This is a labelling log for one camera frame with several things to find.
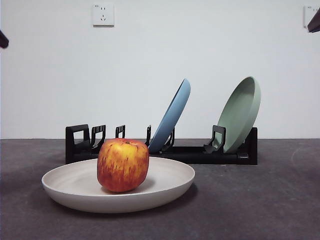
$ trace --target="gray floor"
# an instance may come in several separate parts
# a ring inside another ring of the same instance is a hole
[[[42,175],[64,164],[64,140],[1,140],[1,239],[320,239],[320,139],[258,144],[258,165],[192,164],[194,183],[167,205],[94,214],[43,190]]]

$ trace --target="beige plate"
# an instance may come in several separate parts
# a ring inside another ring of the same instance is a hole
[[[145,181],[125,194],[106,191],[97,180],[97,159],[60,166],[42,177],[47,194],[56,202],[92,213],[128,213],[167,204],[184,194],[195,171],[189,165],[150,157]]]

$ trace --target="black dish rack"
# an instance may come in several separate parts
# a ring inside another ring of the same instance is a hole
[[[74,133],[83,131],[83,141],[75,143]],[[213,125],[212,138],[203,146],[174,146],[175,129],[169,139],[158,152],[150,152],[151,157],[173,159],[186,164],[237,164],[257,165],[258,164],[258,129],[253,127],[245,141],[234,153],[224,153],[226,143],[226,128]],[[102,132],[102,139],[95,144],[96,134]],[[214,147],[216,133],[221,134],[221,143]],[[115,128],[115,137],[125,138],[126,126],[121,125]],[[95,126],[91,130],[90,141],[89,127],[87,124],[67,126],[65,128],[65,164],[75,163],[98,157],[100,148],[106,138],[106,125]],[[151,140],[151,125],[146,130],[145,144],[148,146]]]

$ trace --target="green bowl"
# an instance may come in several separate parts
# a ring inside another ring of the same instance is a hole
[[[218,121],[218,126],[226,128],[224,153],[234,153],[245,141],[257,118],[260,101],[260,87],[252,76],[235,88]],[[220,143],[221,135],[216,134],[213,145],[217,147]]]

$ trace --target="red apple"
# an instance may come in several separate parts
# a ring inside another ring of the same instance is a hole
[[[141,141],[114,138],[102,145],[97,161],[98,182],[111,192],[138,187],[147,176],[149,150]]]

